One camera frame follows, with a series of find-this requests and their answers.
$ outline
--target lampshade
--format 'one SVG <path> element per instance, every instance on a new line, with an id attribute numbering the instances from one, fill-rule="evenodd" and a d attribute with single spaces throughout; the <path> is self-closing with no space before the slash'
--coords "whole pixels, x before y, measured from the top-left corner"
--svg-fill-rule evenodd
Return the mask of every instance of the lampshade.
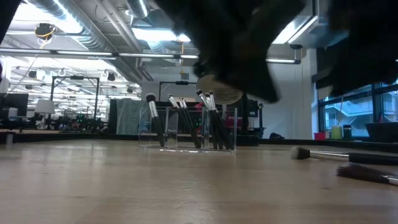
<path id="1" fill-rule="evenodd" d="M 35 113 L 54 114 L 54 102 L 51 100 L 38 100 Z"/>

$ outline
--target wooden table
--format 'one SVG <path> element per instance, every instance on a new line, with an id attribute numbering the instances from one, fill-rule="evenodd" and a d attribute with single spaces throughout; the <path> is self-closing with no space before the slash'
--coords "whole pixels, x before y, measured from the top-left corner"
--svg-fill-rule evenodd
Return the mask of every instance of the wooden table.
<path id="1" fill-rule="evenodd" d="M 134 141 L 14 144 L 0 150 L 0 223 L 398 222 L 398 187 L 336 177 L 340 162 L 292 161 L 289 149 L 240 147 L 233 155 L 141 151 Z"/>

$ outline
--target brush bristles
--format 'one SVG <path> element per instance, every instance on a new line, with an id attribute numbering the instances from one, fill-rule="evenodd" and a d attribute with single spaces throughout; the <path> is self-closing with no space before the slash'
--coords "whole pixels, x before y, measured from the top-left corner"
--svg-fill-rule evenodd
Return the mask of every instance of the brush bristles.
<path id="1" fill-rule="evenodd" d="M 292 159 L 308 159 L 311 157 L 311 152 L 308 149 L 293 146 L 290 149 L 290 157 Z"/>
<path id="2" fill-rule="evenodd" d="M 203 91 L 201 89 L 197 90 L 197 95 L 201 95 L 203 93 Z"/>
<path id="3" fill-rule="evenodd" d="M 145 97 L 146 97 L 148 103 L 151 101 L 156 101 L 156 96 L 153 93 L 148 93 L 148 94 L 146 94 Z"/>
<path id="4" fill-rule="evenodd" d="M 382 174 L 391 174 L 389 172 L 363 167 L 357 164 L 349 164 L 348 166 L 339 166 L 337 168 L 337 176 L 347 177 L 356 180 L 365 180 L 388 184 L 389 179 L 383 177 Z"/>

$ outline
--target computer monitor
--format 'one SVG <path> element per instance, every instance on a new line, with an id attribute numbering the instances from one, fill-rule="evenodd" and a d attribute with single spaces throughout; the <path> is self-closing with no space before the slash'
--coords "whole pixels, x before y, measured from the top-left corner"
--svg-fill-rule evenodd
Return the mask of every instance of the computer monitor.
<path id="1" fill-rule="evenodd" d="M 0 93 L 1 112 L 8 111 L 9 108 L 17 108 L 18 116 L 26 116 L 29 94 L 27 93 Z"/>

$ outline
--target table surface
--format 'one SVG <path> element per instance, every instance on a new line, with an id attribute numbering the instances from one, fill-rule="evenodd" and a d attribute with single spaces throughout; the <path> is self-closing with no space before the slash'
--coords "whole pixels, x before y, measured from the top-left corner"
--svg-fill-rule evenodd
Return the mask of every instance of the table surface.
<path id="1" fill-rule="evenodd" d="M 398 222 L 398 187 L 336 177 L 336 161 L 293 161 L 290 146 L 236 155 L 105 140 L 2 147 L 0 223 Z"/>

